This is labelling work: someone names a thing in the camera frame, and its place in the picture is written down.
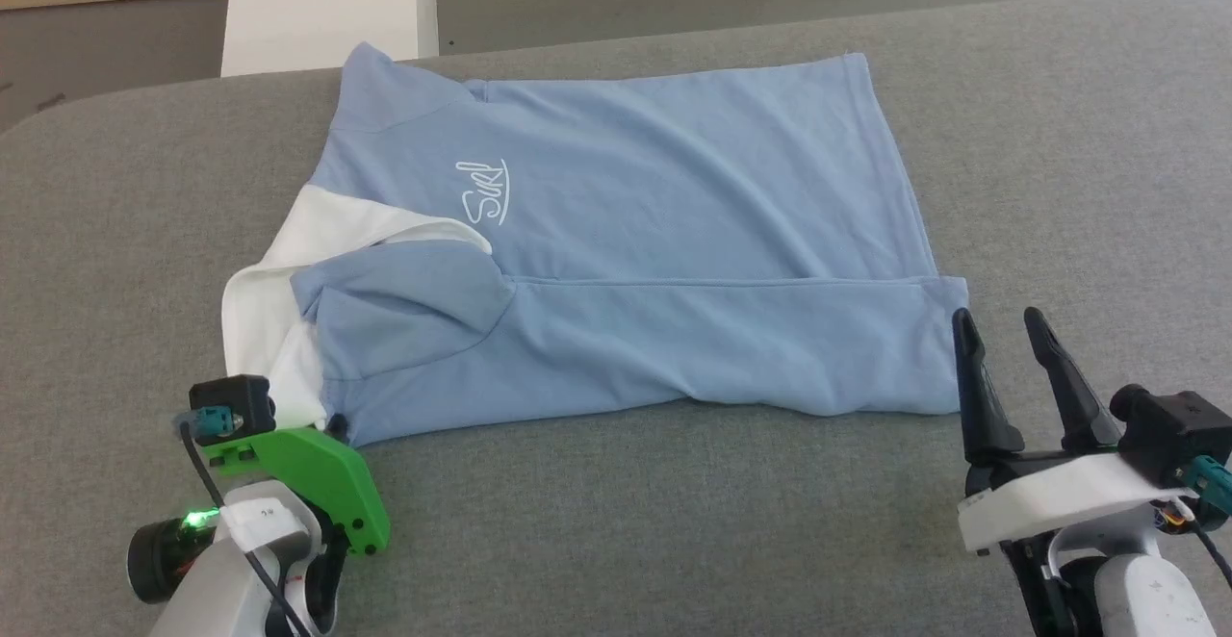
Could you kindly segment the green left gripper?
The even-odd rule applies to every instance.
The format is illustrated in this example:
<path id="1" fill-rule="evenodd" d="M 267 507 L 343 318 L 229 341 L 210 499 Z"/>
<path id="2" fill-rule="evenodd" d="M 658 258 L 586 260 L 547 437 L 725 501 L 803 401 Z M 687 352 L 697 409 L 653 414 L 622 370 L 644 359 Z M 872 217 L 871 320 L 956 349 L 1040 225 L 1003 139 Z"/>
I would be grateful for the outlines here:
<path id="1" fill-rule="evenodd" d="M 376 554 L 391 541 L 391 519 L 375 488 L 366 461 L 350 446 L 350 423 L 342 413 L 317 428 L 280 428 L 270 432 L 212 444 L 206 460 L 221 474 L 259 471 L 320 509 L 333 526 L 342 524 L 354 554 Z"/>

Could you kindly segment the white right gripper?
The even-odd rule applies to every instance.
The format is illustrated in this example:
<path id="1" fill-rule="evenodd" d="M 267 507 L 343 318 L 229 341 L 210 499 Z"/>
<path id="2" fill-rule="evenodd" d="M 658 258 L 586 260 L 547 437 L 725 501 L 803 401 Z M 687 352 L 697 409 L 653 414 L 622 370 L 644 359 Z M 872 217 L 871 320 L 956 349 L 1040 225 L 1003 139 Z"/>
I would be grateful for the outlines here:
<path id="1" fill-rule="evenodd" d="M 958 529 L 967 552 L 992 550 L 1002 542 L 1030 538 L 1071 524 L 1174 497 L 1196 497 L 1185 487 L 1161 487 L 1140 474 L 1112 448 L 1121 437 L 1092 384 L 1055 334 L 1044 312 L 1029 307 L 1023 320 L 1031 351 L 1046 372 L 1064 436 L 1066 453 L 1088 453 L 1071 462 L 1020 476 L 994 492 L 981 492 L 958 504 Z M 961 412 L 963 458 L 968 465 L 1020 453 L 1023 435 L 1002 408 L 986 368 L 986 344 L 967 308 L 952 313 L 956 379 Z"/>

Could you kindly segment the white box pedestal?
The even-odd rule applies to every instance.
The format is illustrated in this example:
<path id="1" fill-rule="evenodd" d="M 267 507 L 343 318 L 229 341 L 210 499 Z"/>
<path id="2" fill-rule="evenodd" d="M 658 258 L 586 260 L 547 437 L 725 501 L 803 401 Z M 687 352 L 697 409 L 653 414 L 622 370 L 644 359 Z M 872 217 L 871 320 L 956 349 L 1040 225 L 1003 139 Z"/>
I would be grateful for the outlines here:
<path id="1" fill-rule="evenodd" d="M 437 0 L 228 0 L 221 76 L 342 67 L 360 42 L 437 57 Z"/>

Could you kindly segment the grey fabric sofa cushion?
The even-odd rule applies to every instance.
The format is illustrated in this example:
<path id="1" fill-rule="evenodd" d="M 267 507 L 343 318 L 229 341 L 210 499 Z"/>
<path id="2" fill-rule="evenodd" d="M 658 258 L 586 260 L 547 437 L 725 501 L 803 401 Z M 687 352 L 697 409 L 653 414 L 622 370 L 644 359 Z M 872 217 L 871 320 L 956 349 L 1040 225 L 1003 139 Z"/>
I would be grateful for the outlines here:
<path id="1" fill-rule="evenodd" d="M 1232 0 L 1013 0 L 423 62 L 616 79 L 865 54 L 938 267 L 967 278 L 1030 448 L 1023 327 L 1095 391 L 1232 412 Z M 320 159 L 339 71 L 133 89 L 0 136 L 0 637 L 145 637 L 126 550 L 207 504 L 172 416 L 223 373 L 221 290 Z M 342 637 L 1032 637 L 963 552 L 958 419 L 691 403 L 366 448 L 389 550 Z"/>

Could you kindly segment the light blue and white shirt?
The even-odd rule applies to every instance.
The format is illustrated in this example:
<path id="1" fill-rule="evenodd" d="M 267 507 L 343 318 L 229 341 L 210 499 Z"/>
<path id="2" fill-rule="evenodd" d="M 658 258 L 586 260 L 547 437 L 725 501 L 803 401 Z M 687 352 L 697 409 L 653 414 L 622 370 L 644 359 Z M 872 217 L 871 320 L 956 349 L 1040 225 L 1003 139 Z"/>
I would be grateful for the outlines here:
<path id="1" fill-rule="evenodd" d="M 947 415 L 967 302 L 862 54 L 458 81 L 362 42 L 221 339 L 280 428 L 363 446 L 681 399 Z"/>

